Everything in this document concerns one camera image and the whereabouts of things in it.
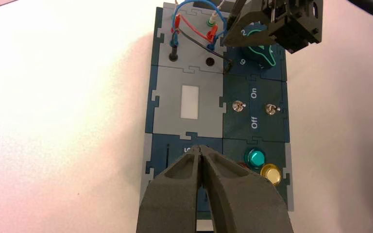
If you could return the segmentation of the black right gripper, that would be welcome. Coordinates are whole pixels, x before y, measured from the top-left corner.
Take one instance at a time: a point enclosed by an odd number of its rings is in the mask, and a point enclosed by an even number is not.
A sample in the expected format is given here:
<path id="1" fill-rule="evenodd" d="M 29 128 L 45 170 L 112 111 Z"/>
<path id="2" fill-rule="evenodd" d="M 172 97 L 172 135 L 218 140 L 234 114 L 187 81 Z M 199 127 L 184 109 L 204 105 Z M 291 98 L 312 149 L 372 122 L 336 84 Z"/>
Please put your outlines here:
<path id="1" fill-rule="evenodd" d="M 237 0 L 222 43 L 228 47 L 279 44 L 295 53 L 322 41 L 322 0 Z M 267 29 L 251 35 L 242 30 L 259 22 Z"/>

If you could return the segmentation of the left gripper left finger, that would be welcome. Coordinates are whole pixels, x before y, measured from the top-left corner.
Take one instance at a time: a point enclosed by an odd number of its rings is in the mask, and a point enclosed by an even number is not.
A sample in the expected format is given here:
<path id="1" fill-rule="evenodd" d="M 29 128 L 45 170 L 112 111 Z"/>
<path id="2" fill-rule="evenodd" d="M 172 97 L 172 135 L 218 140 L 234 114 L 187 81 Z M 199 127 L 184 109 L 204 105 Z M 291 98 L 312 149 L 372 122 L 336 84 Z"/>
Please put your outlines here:
<path id="1" fill-rule="evenodd" d="M 192 147 L 148 184 L 138 211 L 138 233 L 196 232 L 201 155 L 199 147 Z"/>

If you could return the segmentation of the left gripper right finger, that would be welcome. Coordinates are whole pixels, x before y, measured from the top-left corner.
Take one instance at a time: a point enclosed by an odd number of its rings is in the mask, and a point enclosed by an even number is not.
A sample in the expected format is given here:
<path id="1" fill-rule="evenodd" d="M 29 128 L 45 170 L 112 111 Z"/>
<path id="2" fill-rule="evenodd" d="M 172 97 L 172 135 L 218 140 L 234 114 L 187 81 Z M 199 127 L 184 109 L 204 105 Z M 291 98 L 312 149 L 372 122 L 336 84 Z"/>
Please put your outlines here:
<path id="1" fill-rule="evenodd" d="M 202 184 L 216 233 L 291 233 L 287 205 L 272 183 L 202 146 Z"/>

